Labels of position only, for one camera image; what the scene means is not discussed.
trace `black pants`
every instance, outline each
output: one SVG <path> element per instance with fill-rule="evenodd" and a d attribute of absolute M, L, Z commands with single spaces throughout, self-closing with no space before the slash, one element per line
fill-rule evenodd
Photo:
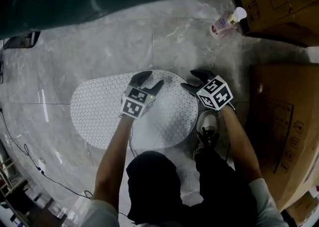
<path fill-rule="evenodd" d="M 195 158 L 203 202 L 183 205 L 175 165 L 147 151 L 127 167 L 131 210 L 136 224 L 174 221 L 183 226 L 255 226 L 256 201 L 247 183 L 212 149 Z"/>

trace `plastic bottle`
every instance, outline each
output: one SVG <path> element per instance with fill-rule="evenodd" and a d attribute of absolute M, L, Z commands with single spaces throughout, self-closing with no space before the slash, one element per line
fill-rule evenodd
<path fill-rule="evenodd" d="M 242 7 L 237 7 L 233 12 L 226 11 L 214 25 L 210 26 L 210 33 L 215 39 L 222 38 L 229 30 L 236 29 L 238 22 L 247 17 Z"/>

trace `sneaker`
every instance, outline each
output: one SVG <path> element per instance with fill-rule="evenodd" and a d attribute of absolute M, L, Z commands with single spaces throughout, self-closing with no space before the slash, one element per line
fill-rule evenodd
<path fill-rule="evenodd" d="M 193 154 L 194 159 L 195 155 L 204 147 L 215 147 L 219 138 L 219 123 L 217 114 L 210 109 L 202 111 L 197 120 L 196 131 L 198 139 Z"/>

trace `white cap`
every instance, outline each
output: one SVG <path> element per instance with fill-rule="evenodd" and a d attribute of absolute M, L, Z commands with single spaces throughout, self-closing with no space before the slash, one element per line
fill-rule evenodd
<path fill-rule="evenodd" d="M 244 8 L 242 7 L 237 7 L 235 10 L 234 10 L 234 13 L 232 14 L 232 19 L 233 21 L 235 22 L 239 22 L 240 20 L 242 20 L 243 18 L 247 17 L 247 13 L 245 11 Z"/>

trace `white oval board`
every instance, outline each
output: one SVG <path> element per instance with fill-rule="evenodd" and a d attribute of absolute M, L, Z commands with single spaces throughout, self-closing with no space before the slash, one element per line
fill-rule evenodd
<path fill-rule="evenodd" d="M 120 121 L 121 97 L 134 73 L 88 80 L 73 93 L 72 122 L 89 144 L 106 149 Z M 132 147 L 153 150 L 183 141 L 196 124 L 198 104 L 195 97 L 180 86 L 180 76 L 153 70 L 142 88 L 152 88 L 158 81 L 164 85 L 153 107 L 133 124 Z"/>

